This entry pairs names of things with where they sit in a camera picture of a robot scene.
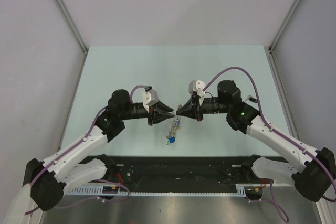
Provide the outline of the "metal keyring with coloured tags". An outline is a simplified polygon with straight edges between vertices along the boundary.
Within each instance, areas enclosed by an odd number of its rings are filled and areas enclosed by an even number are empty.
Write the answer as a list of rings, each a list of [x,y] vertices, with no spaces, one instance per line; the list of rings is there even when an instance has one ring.
[[[174,144],[176,141],[176,135],[178,130],[181,128],[181,116],[177,115],[177,112],[175,113],[175,116],[173,118],[173,121],[171,123],[171,127],[169,129],[169,132],[166,136],[167,143],[166,145]]]

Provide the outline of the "black key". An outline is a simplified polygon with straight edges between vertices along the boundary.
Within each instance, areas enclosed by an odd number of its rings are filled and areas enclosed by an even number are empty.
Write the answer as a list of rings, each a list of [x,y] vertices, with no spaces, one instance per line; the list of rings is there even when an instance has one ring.
[[[257,98],[254,98],[252,95],[248,95],[247,98],[245,99],[245,102],[247,101],[250,101],[250,102],[253,102],[253,103],[258,103],[258,99]]]

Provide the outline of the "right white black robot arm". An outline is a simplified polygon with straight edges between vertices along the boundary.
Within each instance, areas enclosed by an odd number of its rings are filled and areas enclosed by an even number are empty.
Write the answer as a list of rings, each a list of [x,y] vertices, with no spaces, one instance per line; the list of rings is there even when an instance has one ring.
[[[319,150],[282,132],[267,122],[261,112],[244,102],[241,91],[231,80],[217,85],[216,97],[205,97],[202,81],[189,84],[191,98],[176,112],[179,116],[202,121],[205,114],[226,114],[228,125],[273,149],[285,162],[252,155],[243,163],[242,176],[249,183],[259,178],[294,186],[304,198],[317,202],[335,182],[334,153]]]

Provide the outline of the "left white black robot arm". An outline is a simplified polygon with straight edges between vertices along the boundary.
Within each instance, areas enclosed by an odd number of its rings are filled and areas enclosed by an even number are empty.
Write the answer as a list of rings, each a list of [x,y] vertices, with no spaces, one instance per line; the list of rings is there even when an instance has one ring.
[[[94,180],[112,181],[116,169],[107,156],[101,155],[87,165],[81,161],[117,137],[125,128],[125,120],[147,119],[148,125],[154,125],[173,117],[173,109],[162,103],[151,87],[146,87],[140,103],[133,103],[127,90],[114,91],[83,136],[42,161],[33,158],[27,163],[24,184],[30,185],[30,198],[39,209],[48,211],[73,188]]]

